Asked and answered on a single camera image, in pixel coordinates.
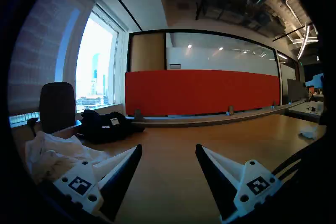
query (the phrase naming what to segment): black chair backrest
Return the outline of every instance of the black chair backrest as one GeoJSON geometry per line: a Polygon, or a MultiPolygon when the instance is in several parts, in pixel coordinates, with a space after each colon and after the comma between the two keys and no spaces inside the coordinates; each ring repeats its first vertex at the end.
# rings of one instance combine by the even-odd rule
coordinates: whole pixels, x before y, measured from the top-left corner
{"type": "Polygon", "coordinates": [[[51,134],[75,124],[74,89],[66,82],[48,83],[42,87],[39,116],[42,130],[51,134]]]}

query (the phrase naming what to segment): white towel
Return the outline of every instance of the white towel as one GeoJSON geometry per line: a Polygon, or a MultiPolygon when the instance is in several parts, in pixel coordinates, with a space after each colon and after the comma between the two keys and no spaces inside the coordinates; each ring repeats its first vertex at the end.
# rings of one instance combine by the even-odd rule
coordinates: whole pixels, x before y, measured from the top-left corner
{"type": "Polygon", "coordinates": [[[43,179],[57,180],[77,162],[86,160],[93,165],[111,156],[104,151],[82,145],[77,137],[54,137],[42,131],[26,143],[26,164],[35,183],[43,179]]]}

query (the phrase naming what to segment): red panel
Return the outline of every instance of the red panel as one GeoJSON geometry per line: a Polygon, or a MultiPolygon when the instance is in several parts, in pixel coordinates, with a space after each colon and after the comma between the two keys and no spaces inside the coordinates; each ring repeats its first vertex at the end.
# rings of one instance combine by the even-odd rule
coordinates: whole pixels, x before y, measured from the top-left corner
{"type": "Polygon", "coordinates": [[[127,72],[126,113],[143,115],[219,113],[279,104],[277,76],[236,71],[127,72]]]}

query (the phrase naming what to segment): label tag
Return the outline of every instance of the label tag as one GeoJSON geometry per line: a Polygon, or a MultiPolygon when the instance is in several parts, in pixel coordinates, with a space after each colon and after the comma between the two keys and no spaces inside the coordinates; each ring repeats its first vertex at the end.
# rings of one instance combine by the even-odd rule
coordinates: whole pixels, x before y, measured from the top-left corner
{"type": "Polygon", "coordinates": [[[118,125],[119,124],[119,121],[118,121],[117,118],[111,119],[111,122],[112,122],[112,125],[118,125]]]}

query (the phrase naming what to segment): desk surface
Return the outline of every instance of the desk surface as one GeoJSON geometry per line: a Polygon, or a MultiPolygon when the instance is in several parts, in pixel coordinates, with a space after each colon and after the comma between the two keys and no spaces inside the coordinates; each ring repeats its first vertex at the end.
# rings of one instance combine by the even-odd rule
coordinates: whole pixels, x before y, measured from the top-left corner
{"type": "Polygon", "coordinates": [[[272,114],[238,123],[193,128],[147,128],[120,142],[88,145],[112,155],[142,144],[143,155],[115,223],[217,223],[219,211],[195,155],[200,143],[269,170],[311,143],[300,128],[316,125],[272,114]]]}
{"type": "Polygon", "coordinates": [[[318,103],[323,103],[323,102],[316,102],[316,101],[310,101],[310,102],[305,102],[301,103],[295,107],[288,108],[289,111],[291,112],[299,112],[299,113],[305,113],[309,114],[310,116],[317,116],[320,117],[322,114],[322,111],[311,111],[308,108],[315,107],[316,109],[318,108],[318,103]]]}

